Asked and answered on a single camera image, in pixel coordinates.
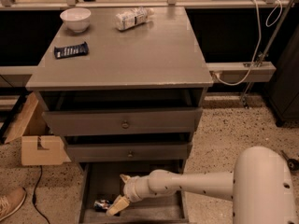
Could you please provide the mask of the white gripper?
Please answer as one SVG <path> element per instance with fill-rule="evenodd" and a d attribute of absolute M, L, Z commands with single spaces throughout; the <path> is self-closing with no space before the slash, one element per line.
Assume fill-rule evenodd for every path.
<path fill-rule="evenodd" d="M 130 203 L 140 202 L 153 196 L 147 176 L 120 175 L 124 182 L 123 194 L 119 195 L 114 203 L 107 209 L 108 216 L 114 216 L 129 206 Z"/>

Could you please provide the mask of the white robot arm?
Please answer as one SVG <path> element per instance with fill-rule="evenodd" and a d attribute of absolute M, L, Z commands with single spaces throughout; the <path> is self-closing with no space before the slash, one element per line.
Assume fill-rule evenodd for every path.
<path fill-rule="evenodd" d="M 232 172 L 175 174 L 154 170 L 145 176 L 122 175 L 123 194 L 107 209 L 114 216 L 130 203 L 185 191 L 233 203 L 233 224 L 298 224 L 287 161 L 267 147 L 250 147 Z"/>

